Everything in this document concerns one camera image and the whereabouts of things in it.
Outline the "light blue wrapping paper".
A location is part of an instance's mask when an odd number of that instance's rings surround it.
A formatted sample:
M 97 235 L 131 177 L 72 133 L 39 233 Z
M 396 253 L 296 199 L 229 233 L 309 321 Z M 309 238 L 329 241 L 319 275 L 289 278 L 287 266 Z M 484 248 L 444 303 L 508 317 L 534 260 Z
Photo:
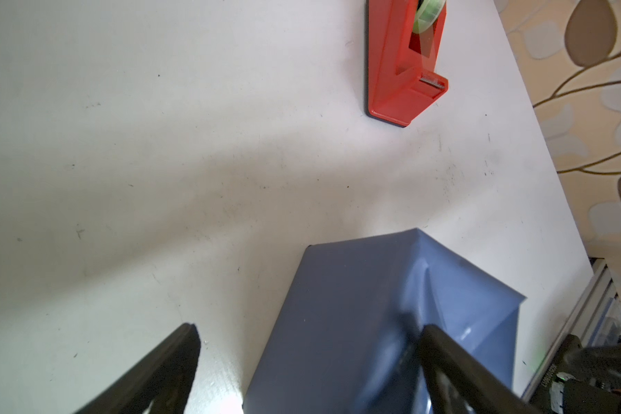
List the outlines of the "light blue wrapping paper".
M 428 324 L 504 385 L 524 296 L 420 229 L 308 247 L 246 391 L 246 413 L 429 413 Z

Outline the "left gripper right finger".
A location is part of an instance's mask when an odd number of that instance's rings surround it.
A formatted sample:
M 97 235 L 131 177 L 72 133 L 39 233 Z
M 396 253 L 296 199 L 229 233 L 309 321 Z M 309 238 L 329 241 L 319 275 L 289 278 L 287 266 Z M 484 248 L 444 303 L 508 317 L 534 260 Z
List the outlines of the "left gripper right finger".
M 418 342 L 426 388 L 435 413 L 536 413 L 456 341 L 434 324 Z

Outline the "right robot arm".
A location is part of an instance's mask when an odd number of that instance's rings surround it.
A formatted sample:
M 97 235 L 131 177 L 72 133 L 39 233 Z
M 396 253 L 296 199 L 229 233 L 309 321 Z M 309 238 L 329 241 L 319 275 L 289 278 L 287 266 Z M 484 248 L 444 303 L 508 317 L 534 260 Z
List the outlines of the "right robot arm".
M 621 413 L 621 339 L 584 347 L 565 336 L 529 404 L 541 413 Z

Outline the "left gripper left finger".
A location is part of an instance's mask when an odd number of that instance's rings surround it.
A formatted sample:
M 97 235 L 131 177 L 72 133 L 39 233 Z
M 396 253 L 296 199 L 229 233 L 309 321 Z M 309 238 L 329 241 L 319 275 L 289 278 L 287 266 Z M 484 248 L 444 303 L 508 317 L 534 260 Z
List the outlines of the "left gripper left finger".
M 181 324 L 80 413 L 183 413 L 193 388 L 201 338 Z

